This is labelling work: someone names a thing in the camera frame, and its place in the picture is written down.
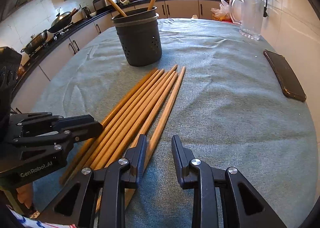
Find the left hand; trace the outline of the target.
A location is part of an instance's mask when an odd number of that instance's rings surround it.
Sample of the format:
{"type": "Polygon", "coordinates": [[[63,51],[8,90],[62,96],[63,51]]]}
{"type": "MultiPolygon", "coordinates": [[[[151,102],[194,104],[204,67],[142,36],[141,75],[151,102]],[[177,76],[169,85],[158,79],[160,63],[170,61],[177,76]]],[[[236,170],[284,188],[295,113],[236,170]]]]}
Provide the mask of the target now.
{"type": "Polygon", "coordinates": [[[33,203],[33,183],[16,188],[16,191],[18,201],[29,209],[33,203]]]}

